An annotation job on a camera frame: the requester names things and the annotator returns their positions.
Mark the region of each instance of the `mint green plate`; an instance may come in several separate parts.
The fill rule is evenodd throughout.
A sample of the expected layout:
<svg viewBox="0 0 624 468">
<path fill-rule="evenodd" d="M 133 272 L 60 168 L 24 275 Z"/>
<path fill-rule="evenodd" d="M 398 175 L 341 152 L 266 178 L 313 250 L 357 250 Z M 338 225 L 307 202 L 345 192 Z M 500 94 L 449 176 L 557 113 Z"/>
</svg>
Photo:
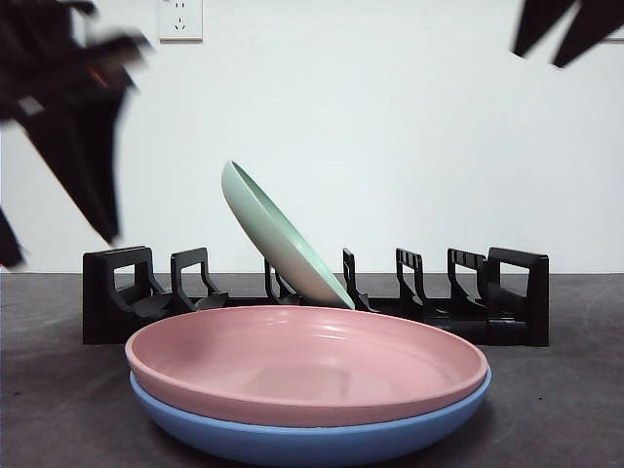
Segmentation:
<svg viewBox="0 0 624 468">
<path fill-rule="evenodd" d="M 311 305 L 355 309 L 327 265 L 254 180 L 233 161 L 221 175 L 225 200 L 271 265 Z"/>
</svg>

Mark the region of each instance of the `pink plate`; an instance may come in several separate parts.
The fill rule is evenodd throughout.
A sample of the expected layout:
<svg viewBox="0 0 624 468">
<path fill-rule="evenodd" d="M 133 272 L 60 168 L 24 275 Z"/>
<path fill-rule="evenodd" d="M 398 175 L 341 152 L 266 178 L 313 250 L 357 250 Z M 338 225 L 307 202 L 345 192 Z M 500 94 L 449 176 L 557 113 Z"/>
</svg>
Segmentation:
<svg viewBox="0 0 624 468">
<path fill-rule="evenodd" d="M 140 385 L 181 410 L 227 421 L 348 426 L 438 410 L 467 397 L 488 362 L 458 336 L 324 307 L 206 310 L 126 343 Z"/>
</svg>

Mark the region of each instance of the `stacked plates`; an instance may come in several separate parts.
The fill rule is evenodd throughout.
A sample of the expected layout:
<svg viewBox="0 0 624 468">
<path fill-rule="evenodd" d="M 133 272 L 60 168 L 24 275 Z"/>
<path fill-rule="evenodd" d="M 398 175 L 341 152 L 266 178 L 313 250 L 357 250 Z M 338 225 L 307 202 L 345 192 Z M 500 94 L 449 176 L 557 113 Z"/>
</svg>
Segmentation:
<svg viewBox="0 0 624 468">
<path fill-rule="evenodd" d="M 192 447 L 272 466 L 352 466 L 422 449 L 488 390 L 485 356 L 423 324 L 329 307 L 172 317 L 126 344 L 152 419 Z"/>
</svg>

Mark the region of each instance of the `blurry black object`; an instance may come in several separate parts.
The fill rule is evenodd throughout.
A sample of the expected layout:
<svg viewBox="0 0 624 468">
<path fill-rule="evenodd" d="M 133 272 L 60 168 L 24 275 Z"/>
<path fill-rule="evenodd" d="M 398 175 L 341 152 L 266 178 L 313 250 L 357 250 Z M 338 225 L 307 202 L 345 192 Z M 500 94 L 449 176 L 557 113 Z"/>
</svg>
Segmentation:
<svg viewBox="0 0 624 468">
<path fill-rule="evenodd" d="M 575 0 L 525 0 L 514 54 L 523 57 L 575 3 Z M 580 0 L 580 9 L 553 64 L 565 67 L 624 24 L 624 1 Z"/>
<path fill-rule="evenodd" d="M 80 46 L 71 10 L 91 2 L 0 0 L 0 122 L 15 120 L 87 221 L 110 243 L 119 233 L 113 146 L 117 115 L 132 80 L 125 64 L 141 58 L 142 36 Z M 0 217 L 0 264 L 22 261 Z"/>
</svg>

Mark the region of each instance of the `blue plate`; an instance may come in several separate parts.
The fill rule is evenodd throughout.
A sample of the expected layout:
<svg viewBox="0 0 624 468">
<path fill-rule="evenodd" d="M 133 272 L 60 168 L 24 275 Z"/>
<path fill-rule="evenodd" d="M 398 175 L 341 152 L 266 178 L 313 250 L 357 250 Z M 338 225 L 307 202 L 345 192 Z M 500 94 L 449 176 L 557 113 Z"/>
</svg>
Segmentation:
<svg viewBox="0 0 624 468">
<path fill-rule="evenodd" d="M 387 460 L 424 449 L 447 436 L 479 407 L 491 381 L 465 399 L 420 416 L 343 427 L 275 427 L 199 416 L 165 405 L 130 382 L 150 417 L 165 431 L 195 449 L 244 463 L 270 466 L 338 467 Z"/>
</svg>

